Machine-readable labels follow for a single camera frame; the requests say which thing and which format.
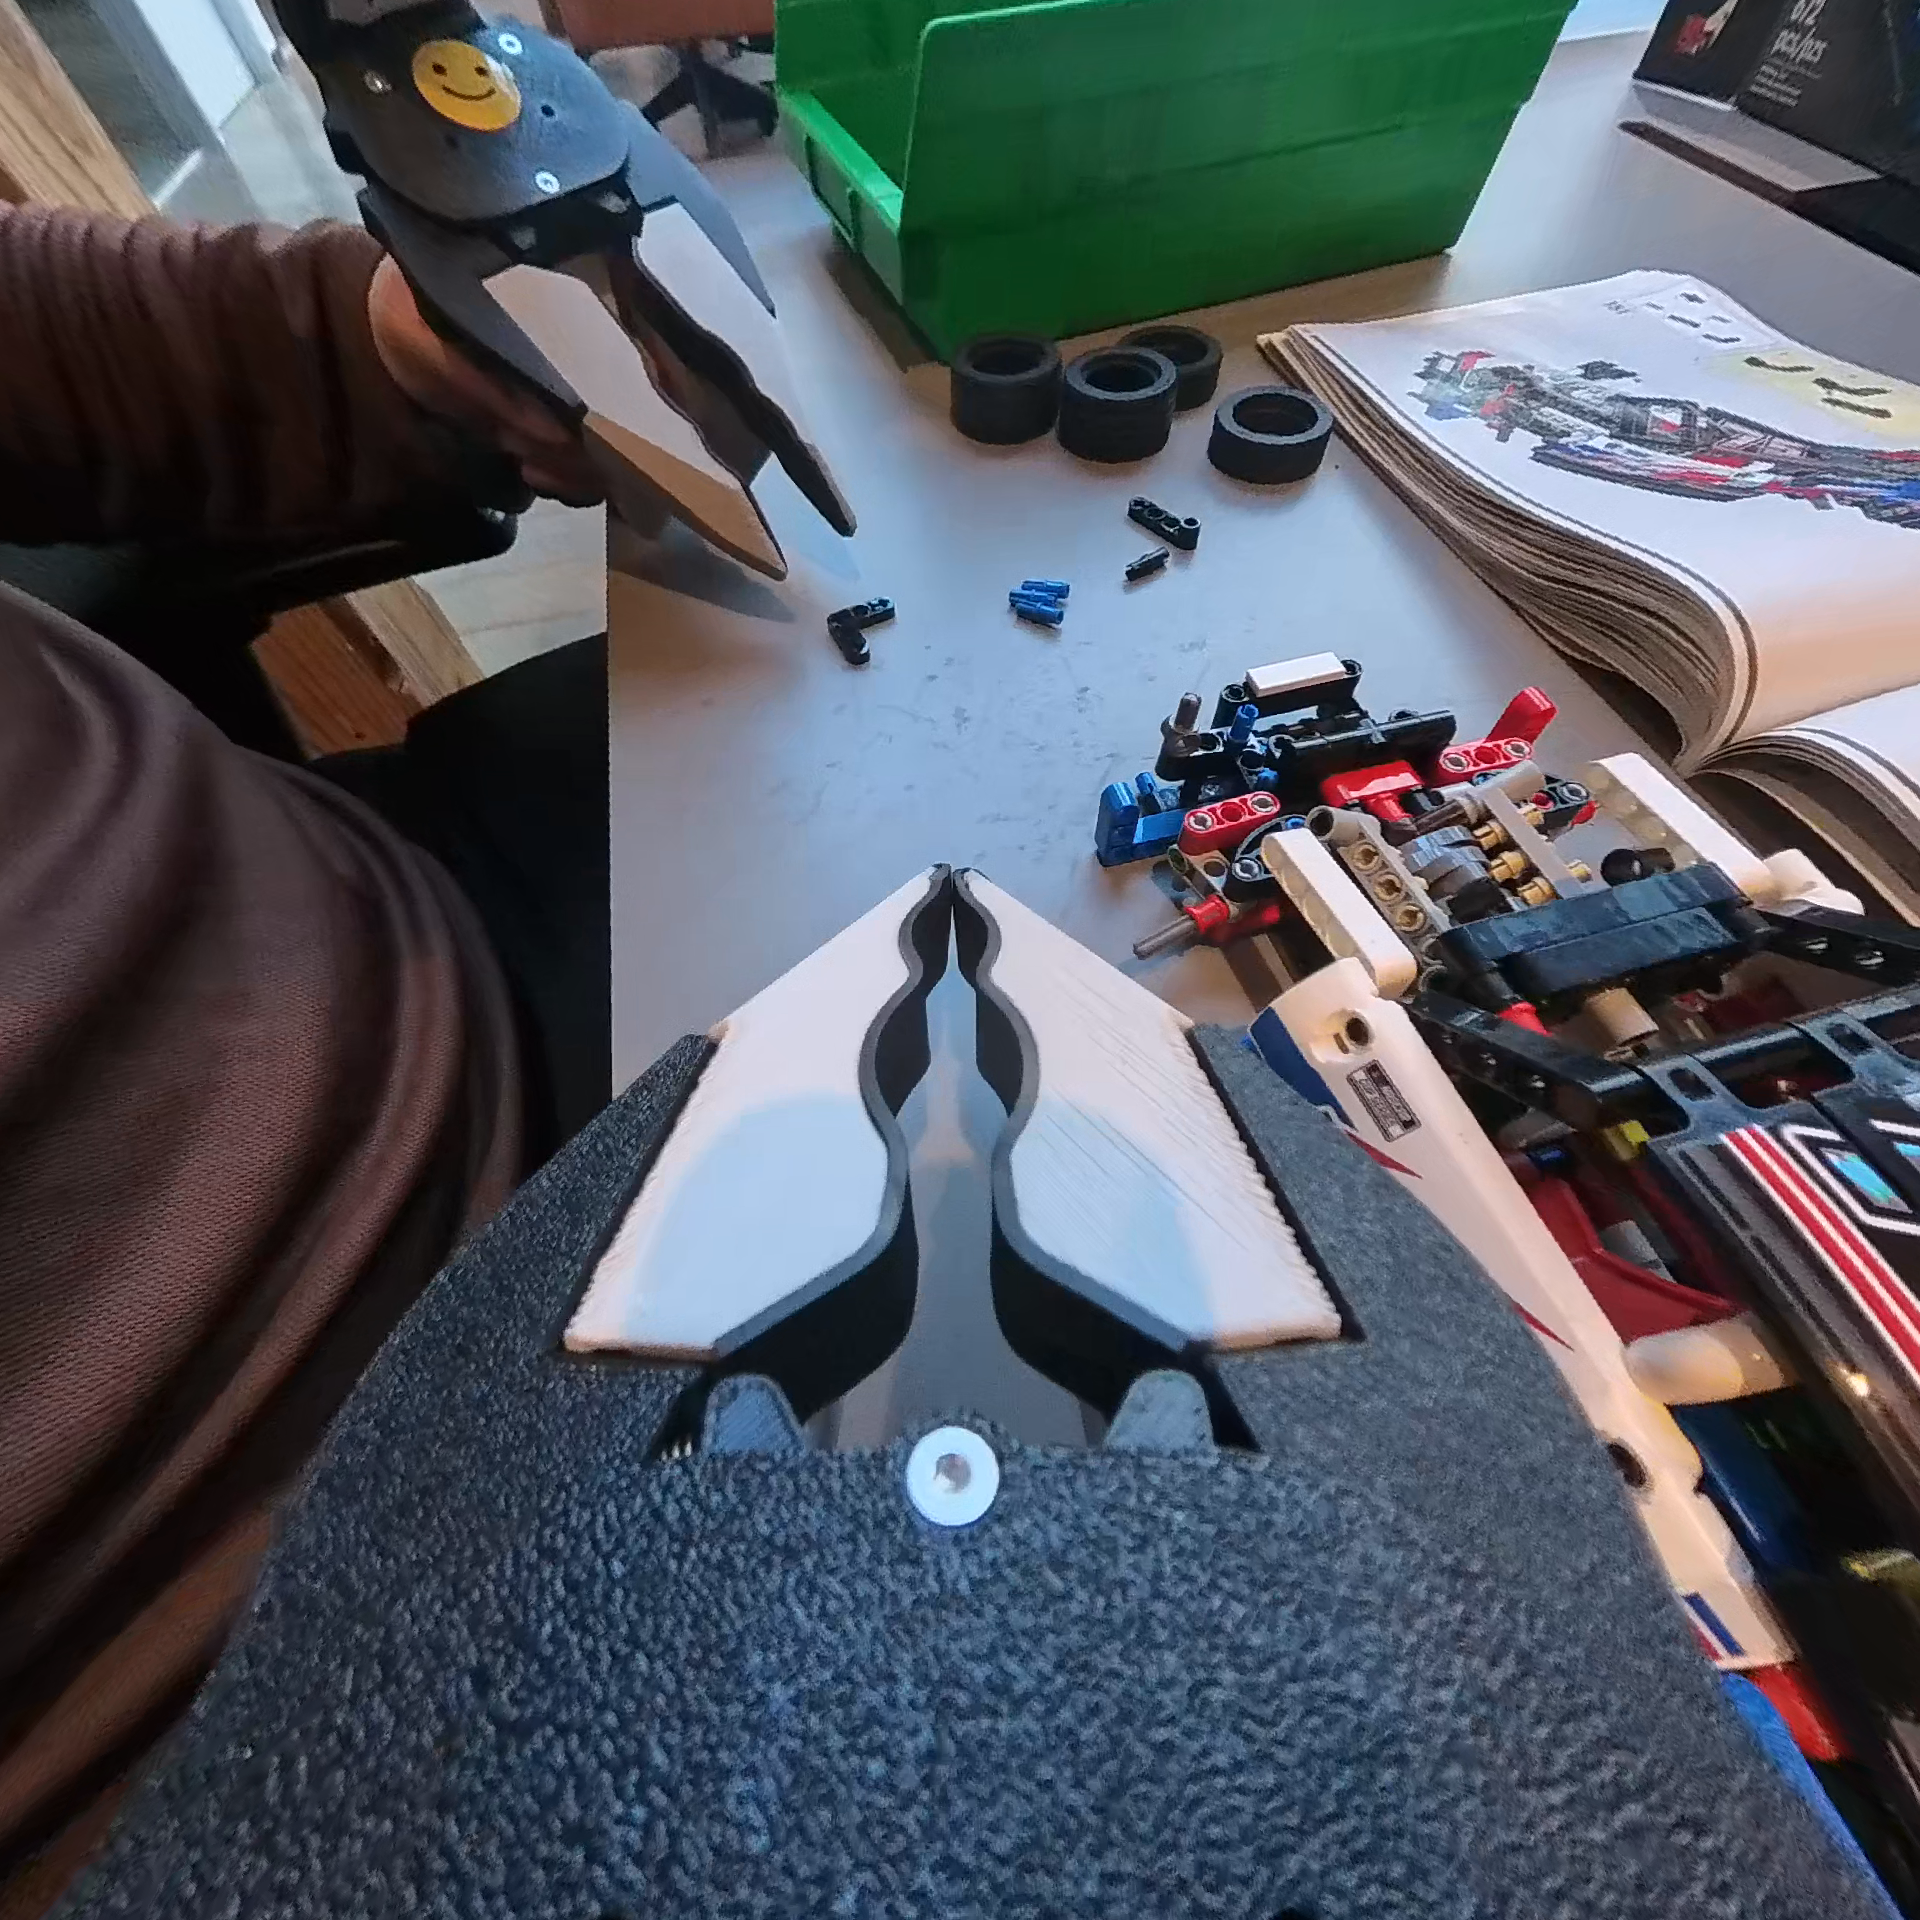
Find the brick model race car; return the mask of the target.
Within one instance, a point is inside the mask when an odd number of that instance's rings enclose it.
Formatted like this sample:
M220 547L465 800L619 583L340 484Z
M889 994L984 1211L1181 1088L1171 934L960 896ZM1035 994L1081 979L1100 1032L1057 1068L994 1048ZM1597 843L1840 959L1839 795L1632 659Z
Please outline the brick model race car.
M1552 772L1552 718L1252 667L1101 791L1095 857L1163 871L1139 959L1281 936L1251 1050L1543 1343L1696 1641L1915 1915L1915 930L1645 756Z

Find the office chair base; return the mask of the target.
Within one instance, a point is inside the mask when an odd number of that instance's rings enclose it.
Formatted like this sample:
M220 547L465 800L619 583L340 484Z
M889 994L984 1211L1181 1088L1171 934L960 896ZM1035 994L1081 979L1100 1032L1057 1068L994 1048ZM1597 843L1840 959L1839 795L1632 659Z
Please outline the office chair base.
M641 115L696 161L733 159L770 143L779 121L776 54L772 35L657 48L664 79L641 104Z

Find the open instruction booklet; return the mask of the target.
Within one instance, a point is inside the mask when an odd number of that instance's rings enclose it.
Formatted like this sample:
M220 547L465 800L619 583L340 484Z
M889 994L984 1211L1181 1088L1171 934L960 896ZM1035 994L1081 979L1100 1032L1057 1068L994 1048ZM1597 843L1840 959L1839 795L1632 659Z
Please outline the open instruction booklet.
M1677 273L1259 339L1687 778L1919 906L1919 390Z

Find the black cardboard toy box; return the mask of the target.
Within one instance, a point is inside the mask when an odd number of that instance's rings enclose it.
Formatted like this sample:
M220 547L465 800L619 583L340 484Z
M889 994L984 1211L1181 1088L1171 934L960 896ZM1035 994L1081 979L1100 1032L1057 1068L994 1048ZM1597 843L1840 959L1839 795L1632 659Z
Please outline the black cardboard toy box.
M1919 186L1915 3L1669 3L1635 81Z

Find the person's left hand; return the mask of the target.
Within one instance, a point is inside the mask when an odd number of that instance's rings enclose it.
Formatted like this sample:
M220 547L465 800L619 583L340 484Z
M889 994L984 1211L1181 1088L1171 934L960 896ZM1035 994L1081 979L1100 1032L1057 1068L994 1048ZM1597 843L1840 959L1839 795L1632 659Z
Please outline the person's left hand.
M377 361L411 402L507 458L536 496L571 511L605 506L581 431L441 339L391 256L375 266L369 322Z

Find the wooden cabinet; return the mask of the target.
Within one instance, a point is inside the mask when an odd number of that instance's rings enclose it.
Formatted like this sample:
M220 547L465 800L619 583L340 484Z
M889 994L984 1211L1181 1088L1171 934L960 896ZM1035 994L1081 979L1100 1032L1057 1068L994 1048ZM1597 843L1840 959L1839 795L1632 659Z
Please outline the wooden cabinet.
M153 212L24 4L4 4L2 83L4 203ZM244 560L189 545L4 545L4 585L87 623L231 739L282 760L393 745L425 706L477 683L416 579L265 619L227 594Z

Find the green plastic bin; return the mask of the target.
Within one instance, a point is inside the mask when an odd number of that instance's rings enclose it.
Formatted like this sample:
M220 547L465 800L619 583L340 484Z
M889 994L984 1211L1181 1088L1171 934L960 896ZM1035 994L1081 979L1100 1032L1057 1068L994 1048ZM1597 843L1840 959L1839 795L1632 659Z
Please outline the green plastic bin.
M1567 3L779 3L783 130L917 334L1120 322L1441 256Z

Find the person's black trousers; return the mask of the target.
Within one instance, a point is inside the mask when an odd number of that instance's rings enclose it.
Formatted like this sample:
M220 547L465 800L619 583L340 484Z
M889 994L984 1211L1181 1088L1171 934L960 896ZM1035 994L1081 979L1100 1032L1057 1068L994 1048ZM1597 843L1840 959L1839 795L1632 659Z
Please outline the person's black trousers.
M530 656L420 711L391 748L311 770L465 890L520 1032L523 1167L612 1097L609 638Z

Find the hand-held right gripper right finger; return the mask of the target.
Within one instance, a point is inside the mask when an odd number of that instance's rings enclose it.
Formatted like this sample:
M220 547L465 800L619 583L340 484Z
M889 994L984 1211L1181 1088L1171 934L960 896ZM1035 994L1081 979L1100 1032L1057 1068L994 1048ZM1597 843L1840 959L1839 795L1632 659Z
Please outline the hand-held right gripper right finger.
M981 871L955 959L1004 1107L993 1303L1027 1366L1116 1412L1145 1374L1341 1336L1187 1015Z

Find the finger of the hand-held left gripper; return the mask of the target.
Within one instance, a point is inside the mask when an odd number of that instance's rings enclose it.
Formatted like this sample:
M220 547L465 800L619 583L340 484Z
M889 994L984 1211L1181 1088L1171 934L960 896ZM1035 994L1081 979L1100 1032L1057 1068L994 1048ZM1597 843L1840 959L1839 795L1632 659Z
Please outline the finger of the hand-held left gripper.
M514 266L489 278L487 292L571 394L584 458L621 519L677 519L744 567L785 580L785 552L709 442L682 355L617 312L612 283Z
M612 264L612 310L721 467L749 484L778 463L853 538L858 516L809 427L778 314L713 241L634 241Z

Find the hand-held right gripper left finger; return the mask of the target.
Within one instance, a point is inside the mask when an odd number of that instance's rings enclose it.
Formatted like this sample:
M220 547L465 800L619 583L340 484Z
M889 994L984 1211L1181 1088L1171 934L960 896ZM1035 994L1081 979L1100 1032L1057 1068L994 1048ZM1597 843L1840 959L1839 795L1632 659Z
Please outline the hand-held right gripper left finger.
M929 1071L951 930L943 864L711 1030L568 1356L768 1377L820 1412L896 1354L919 1287L900 1108Z

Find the black rubber tyre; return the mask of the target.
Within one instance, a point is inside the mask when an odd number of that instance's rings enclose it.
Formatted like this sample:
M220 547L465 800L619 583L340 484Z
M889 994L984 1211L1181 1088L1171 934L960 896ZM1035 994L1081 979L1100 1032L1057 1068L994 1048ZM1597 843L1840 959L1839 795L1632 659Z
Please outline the black rubber tyre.
M1019 447L1049 434L1061 411L1065 364L1052 339L979 334L949 364L951 425L984 447Z
M1175 369L1172 406L1178 415L1204 408L1216 394L1224 347L1213 334L1200 328L1172 322L1137 328L1120 336L1119 347L1156 352Z
M1057 442L1077 459L1137 464L1167 444L1178 417L1179 372L1163 352L1097 347L1064 371Z
M1208 458L1216 472L1245 484L1297 484L1317 476L1332 431L1330 410L1312 394L1252 386L1216 408Z

